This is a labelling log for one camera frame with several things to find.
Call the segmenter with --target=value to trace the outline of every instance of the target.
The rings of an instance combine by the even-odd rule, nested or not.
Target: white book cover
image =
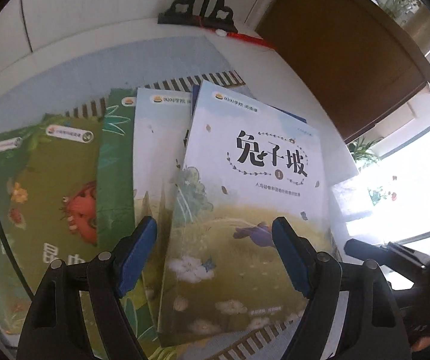
[[[133,195],[137,223],[146,215],[158,225],[143,284],[154,323],[168,247],[176,181],[191,122],[191,93],[139,88],[133,131]]]
[[[325,193],[313,128],[204,81],[177,184],[162,343],[297,318],[306,300],[273,245],[272,222],[285,216],[316,250],[331,251],[328,228],[322,228]]]

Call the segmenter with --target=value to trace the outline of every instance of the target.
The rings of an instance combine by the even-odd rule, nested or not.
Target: publisher logo
[[[240,100],[238,100],[236,98],[232,98],[232,97],[229,97],[229,96],[222,95],[219,92],[213,92],[212,95],[217,100],[226,101],[227,103],[230,103],[232,105],[236,105],[237,107],[240,107],[240,108],[248,110],[248,111],[258,112],[258,108],[257,107],[254,107],[254,106],[252,106],[250,104],[246,104],[246,103],[244,103],[244,102],[242,102],[242,101],[240,101]]]
[[[46,135],[51,137],[73,140],[75,142],[90,143],[95,135],[91,131],[79,128],[58,126],[52,124],[46,128]]]
[[[136,97],[125,97],[122,100],[122,105],[124,105],[125,107],[134,107],[136,103],[137,103]]]
[[[7,150],[17,149],[21,146],[23,140],[21,137],[16,137],[7,140],[0,141],[0,152],[5,152]]]
[[[176,96],[154,95],[151,101],[155,104],[191,104],[190,93],[180,93]]]

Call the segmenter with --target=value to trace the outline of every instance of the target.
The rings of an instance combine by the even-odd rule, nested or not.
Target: table surface
[[[243,25],[237,23],[237,27],[242,33],[256,36],[252,30]],[[274,50],[219,37],[202,28],[158,25],[156,19],[142,19],[79,33],[37,50],[2,71],[0,97],[25,80],[76,57],[140,40],[174,36],[206,36],[242,76],[255,98],[304,117],[307,123],[319,132],[329,187],[358,174],[350,152],[326,112],[303,81]],[[14,119],[19,117],[16,110],[12,117]],[[343,245],[349,239],[349,234],[330,188],[327,188],[324,209],[327,212],[326,225],[331,227],[340,252],[343,254]],[[339,308],[337,320],[343,323],[341,318],[344,314],[343,302],[340,303]],[[337,335],[335,331],[338,331],[339,335],[340,328],[341,326],[332,329],[332,333]]]

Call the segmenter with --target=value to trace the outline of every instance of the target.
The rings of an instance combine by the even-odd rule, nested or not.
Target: metal rivet
[[[321,251],[321,252],[317,253],[317,259],[319,261],[326,263],[327,261],[330,260],[330,255],[328,253],[325,253],[324,251]]]
[[[62,266],[62,261],[60,259],[55,259],[50,264],[50,267],[53,269],[60,268]]]
[[[101,261],[109,260],[112,254],[109,251],[103,251],[98,255],[98,259]]]
[[[367,259],[367,261],[364,262],[364,265],[368,268],[368,269],[377,269],[378,268],[378,264],[377,262],[373,259]]]

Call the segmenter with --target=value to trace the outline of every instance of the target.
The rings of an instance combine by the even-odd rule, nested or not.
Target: blue rubber pad
[[[273,221],[272,238],[293,288],[307,298],[312,291],[308,281],[308,270],[296,249],[295,232],[285,218]]]
[[[122,298],[127,292],[135,288],[141,271],[148,259],[157,237],[157,225],[153,218],[145,217],[135,229],[133,236],[137,237],[131,250],[118,267],[118,296]]]

